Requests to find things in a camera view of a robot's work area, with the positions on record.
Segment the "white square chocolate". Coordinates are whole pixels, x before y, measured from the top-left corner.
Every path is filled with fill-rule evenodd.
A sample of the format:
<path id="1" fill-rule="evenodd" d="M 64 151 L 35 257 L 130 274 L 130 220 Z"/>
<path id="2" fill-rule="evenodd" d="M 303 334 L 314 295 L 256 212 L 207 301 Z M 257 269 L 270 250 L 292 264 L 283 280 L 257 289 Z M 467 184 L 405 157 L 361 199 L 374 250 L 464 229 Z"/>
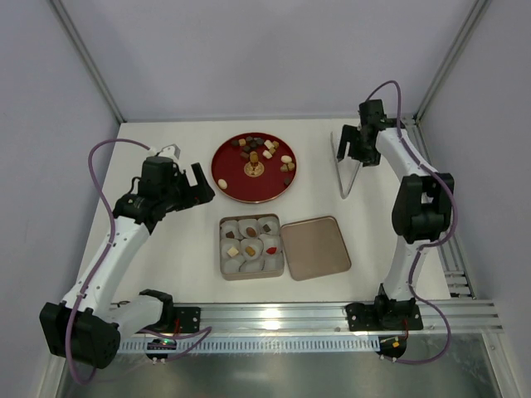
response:
<path id="1" fill-rule="evenodd" d="M 234 257 L 236 255 L 238 255 L 238 250 L 234 247 L 230 248 L 229 251 L 227 251 L 227 254 L 230 256 L 230 257 Z"/>

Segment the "metal tongs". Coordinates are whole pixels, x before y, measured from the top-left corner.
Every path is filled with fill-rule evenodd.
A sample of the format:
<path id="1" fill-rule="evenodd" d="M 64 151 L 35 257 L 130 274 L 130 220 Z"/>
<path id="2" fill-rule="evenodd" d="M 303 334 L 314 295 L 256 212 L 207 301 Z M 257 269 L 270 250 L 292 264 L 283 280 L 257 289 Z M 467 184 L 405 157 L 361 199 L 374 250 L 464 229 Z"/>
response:
<path id="1" fill-rule="evenodd" d="M 347 161 L 346 165 L 341 165 L 337 159 L 339 149 L 339 139 L 334 132 L 329 135 L 329 141 L 332 151 L 332 160 L 334 164 L 335 175 L 339 187 L 339 195 L 342 200 L 348 199 L 353 185 L 361 169 L 361 163 L 357 160 Z"/>

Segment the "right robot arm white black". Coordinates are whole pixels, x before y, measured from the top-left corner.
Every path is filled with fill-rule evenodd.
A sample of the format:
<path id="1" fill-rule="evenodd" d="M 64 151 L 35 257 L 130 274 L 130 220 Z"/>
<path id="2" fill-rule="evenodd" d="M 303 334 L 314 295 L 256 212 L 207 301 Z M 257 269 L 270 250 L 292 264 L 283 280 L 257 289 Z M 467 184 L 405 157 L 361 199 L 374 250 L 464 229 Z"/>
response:
<path id="1" fill-rule="evenodd" d="M 399 119 L 384 113 L 379 99 L 359 106 L 360 125 L 344 125 L 336 160 L 345 157 L 362 167 L 387 160 L 400 186 L 392 208 L 397 245 L 391 268 L 372 303 L 346 306 L 352 332 L 423 328 L 415 292 L 426 253 L 451 226 L 454 178 L 439 173 L 413 147 Z"/>

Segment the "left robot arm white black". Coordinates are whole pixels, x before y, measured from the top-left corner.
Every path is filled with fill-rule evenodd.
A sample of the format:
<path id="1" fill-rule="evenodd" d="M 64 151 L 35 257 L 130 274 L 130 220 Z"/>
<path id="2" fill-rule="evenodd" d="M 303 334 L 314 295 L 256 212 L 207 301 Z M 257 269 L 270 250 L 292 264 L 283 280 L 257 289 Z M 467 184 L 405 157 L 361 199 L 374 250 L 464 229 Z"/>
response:
<path id="1" fill-rule="evenodd" d="M 144 160 L 136 192 L 124 194 L 110 216 L 110 231 L 80 280 L 60 303 L 46 303 L 39 319 L 50 352 L 69 364 L 106 368 L 122 340 L 174 323 L 173 297 L 145 289 L 130 303 L 111 308 L 130 263 L 168 214 L 210 202 L 215 196 L 199 163 L 191 166 L 195 184 L 171 159 Z"/>

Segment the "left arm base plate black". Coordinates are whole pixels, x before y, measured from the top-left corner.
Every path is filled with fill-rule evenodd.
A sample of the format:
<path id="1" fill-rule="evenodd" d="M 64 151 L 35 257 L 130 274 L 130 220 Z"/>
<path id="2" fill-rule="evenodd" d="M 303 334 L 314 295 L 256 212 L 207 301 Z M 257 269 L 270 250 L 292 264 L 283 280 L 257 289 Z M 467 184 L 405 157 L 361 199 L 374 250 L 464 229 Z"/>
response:
<path id="1" fill-rule="evenodd" d="M 173 333 L 195 333 L 200 330 L 201 308 L 177 306 L 173 308 Z"/>

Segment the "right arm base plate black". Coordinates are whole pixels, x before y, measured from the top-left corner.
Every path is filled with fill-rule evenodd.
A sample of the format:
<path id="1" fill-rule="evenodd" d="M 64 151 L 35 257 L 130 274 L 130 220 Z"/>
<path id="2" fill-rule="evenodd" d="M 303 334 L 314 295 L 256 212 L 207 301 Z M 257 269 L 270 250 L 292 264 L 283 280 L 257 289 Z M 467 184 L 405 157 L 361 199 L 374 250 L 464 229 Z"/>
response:
<path id="1" fill-rule="evenodd" d="M 345 307 L 350 332 L 420 331 L 424 328 L 415 301 L 396 305 L 351 303 Z"/>

